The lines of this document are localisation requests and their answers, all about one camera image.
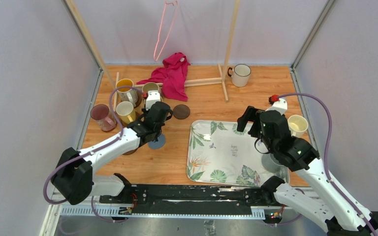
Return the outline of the blue coaster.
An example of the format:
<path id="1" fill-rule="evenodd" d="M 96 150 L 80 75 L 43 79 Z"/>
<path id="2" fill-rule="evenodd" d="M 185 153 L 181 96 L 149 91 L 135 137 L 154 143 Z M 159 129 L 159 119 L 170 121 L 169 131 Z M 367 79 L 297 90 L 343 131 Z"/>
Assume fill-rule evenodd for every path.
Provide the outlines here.
<path id="1" fill-rule="evenodd" d="M 166 137 L 163 134 L 160 134 L 157 140 L 148 142 L 150 149 L 159 149 L 165 145 Z"/>

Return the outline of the cream white mug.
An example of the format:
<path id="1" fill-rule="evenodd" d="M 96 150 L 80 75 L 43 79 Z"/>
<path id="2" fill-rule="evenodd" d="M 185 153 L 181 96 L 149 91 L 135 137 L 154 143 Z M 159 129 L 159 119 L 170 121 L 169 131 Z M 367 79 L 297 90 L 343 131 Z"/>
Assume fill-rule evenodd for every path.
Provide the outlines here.
<path id="1" fill-rule="evenodd" d="M 291 135 L 297 138 L 301 138 L 309 127 L 308 121 L 300 115 L 290 116 L 287 122 Z"/>

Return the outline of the pale yellow mug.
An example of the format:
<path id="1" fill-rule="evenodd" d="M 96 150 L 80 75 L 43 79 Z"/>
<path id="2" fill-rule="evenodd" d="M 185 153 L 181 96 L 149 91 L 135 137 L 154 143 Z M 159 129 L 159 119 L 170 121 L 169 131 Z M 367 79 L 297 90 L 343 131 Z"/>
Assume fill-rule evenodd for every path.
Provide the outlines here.
<path id="1" fill-rule="evenodd" d="M 136 121 L 136 112 L 134 106 L 129 101 L 120 102 L 116 106 L 116 113 L 120 117 L 120 120 L 125 124 L 130 124 Z"/>

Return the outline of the plain dark brown coaster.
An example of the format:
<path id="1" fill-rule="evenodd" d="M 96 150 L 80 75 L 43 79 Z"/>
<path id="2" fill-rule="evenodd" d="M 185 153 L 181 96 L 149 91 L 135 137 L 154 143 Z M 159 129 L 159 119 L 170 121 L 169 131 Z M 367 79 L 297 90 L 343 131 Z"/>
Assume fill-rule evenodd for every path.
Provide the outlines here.
<path id="1" fill-rule="evenodd" d="M 131 155 L 131 154 L 135 153 L 136 151 L 137 151 L 137 149 L 133 149 L 133 150 L 125 152 L 123 155 Z"/>

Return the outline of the grey ceramic mug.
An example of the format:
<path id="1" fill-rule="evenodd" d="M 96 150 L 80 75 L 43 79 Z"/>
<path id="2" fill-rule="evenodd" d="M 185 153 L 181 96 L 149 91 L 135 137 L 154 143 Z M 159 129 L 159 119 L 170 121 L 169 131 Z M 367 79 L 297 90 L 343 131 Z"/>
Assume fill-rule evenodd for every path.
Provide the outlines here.
<path id="1" fill-rule="evenodd" d="M 276 173 L 286 166 L 282 165 L 273 154 L 264 154 L 261 158 L 263 168 L 271 173 Z"/>

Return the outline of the dark wooden coaster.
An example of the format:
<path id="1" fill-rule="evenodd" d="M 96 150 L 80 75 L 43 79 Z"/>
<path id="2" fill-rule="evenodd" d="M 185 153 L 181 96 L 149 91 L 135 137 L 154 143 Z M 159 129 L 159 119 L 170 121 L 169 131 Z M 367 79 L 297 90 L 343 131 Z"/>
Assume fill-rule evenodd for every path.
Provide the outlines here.
<path id="1" fill-rule="evenodd" d="M 184 104 L 175 106 L 172 111 L 176 119 L 186 119 L 190 116 L 190 108 Z"/>

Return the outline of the glass mug yellow inside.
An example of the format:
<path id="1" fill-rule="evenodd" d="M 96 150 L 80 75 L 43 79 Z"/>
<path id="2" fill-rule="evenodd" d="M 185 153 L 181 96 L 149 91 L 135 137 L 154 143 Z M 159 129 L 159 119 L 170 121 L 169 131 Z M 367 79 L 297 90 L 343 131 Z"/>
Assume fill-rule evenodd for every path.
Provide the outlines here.
<path id="1" fill-rule="evenodd" d="M 134 82 L 130 79 L 121 79 L 116 83 L 117 88 L 121 87 L 118 90 L 121 100 L 131 102 L 134 107 L 137 107 L 139 95 L 136 90 L 131 88 L 133 86 Z"/>

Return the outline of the beige ceramic mug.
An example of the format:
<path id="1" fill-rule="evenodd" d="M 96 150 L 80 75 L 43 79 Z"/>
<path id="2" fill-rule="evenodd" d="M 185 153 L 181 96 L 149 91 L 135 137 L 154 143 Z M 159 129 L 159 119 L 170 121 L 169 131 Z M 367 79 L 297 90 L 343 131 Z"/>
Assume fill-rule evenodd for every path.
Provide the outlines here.
<path id="1" fill-rule="evenodd" d="M 161 86 L 154 82 L 145 83 L 142 87 L 142 91 L 144 92 L 143 97 L 147 97 L 149 95 L 149 91 L 156 90 L 161 94 Z"/>

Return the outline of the white enamel mug black rim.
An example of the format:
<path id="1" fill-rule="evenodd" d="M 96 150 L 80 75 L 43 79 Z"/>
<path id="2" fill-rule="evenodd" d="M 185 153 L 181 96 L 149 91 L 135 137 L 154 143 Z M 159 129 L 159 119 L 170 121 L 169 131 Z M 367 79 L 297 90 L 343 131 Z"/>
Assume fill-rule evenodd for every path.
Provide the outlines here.
<path id="1" fill-rule="evenodd" d="M 227 75 L 231 77 L 233 85 L 239 88 L 247 85 L 251 73 L 251 68 L 243 63 L 227 69 Z"/>

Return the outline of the pink ceramic mug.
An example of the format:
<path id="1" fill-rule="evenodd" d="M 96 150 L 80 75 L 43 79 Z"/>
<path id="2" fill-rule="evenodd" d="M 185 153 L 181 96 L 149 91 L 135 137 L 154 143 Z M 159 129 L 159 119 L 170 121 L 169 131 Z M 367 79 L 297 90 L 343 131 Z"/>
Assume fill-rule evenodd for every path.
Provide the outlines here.
<path id="1" fill-rule="evenodd" d="M 109 107 L 105 104 L 98 104 L 91 109 L 91 118 L 98 124 L 99 128 L 108 132 L 116 128 L 117 122 Z"/>

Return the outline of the floral white serving tray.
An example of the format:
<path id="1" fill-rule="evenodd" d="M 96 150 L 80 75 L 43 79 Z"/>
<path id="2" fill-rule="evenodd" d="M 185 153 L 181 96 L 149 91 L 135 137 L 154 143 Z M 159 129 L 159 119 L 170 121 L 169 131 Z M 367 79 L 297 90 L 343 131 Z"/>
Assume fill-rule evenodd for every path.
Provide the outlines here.
<path id="1" fill-rule="evenodd" d="M 276 173 L 263 168 L 261 158 L 268 150 L 262 141 L 248 134 L 251 126 L 249 123 L 243 132 L 238 132 L 236 122 L 194 121 L 190 127 L 188 178 L 202 183 L 260 187 L 277 176 L 289 183 L 287 167 Z"/>

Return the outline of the magenta cloth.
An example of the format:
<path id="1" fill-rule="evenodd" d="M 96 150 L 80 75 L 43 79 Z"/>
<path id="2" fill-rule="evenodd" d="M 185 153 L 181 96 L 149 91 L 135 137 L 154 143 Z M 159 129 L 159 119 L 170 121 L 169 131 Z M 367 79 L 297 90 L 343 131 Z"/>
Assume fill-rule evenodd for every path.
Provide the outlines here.
<path id="1" fill-rule="evenodd" d="M 174 53 L 162 61 L 163 67 L 156 68 L 149 79 L 138 81 L 138 85 L 148 82 L 162 83 L 162 93 L 166 98 L 187 102 L 185 81 L 190 63 L 185 54 Z"/>

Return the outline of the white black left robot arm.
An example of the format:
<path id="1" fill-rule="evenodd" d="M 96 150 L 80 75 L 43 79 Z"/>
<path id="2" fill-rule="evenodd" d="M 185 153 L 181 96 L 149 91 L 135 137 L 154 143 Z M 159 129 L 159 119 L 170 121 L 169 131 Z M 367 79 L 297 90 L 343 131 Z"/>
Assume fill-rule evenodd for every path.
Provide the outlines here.
<path id="1" fill-rule="evenodd" d="M 156 102 L 118 134 L 82 150 L 66 149 L 50 181 L 63 195 L 62 202 L 77 205 L 90 196 L 112 196 L 119 203 L 131 197 L 130 183 L 120 174 L 97 175 L 97 171 L 126 152 L 156 141 L 173 115 L 170 106 Z"/>

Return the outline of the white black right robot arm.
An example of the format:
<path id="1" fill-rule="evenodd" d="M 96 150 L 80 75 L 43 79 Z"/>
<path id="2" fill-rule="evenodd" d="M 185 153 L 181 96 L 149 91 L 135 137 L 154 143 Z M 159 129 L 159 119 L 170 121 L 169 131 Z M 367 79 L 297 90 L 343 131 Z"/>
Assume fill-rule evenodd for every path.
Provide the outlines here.
<path id="1" fill-rule="evenodd" d="M 305 180 L 321 202 L 302 194 L 282 178 L 273 176 L 261 186 L 261 198 L 267 205 L 286 205 L 320 226 L 329 236 L 370 236 L 378 229 L 378 211 L 358 205 L 356 199 L 329 179 L 323 160 L 306 140 L 292 136 L 287 119 L 276 110 L 264 111 L 248 106 L 237 119 L 237 131 L 245 130 L 258 138 L 268 153 L 283 166 Z"/>

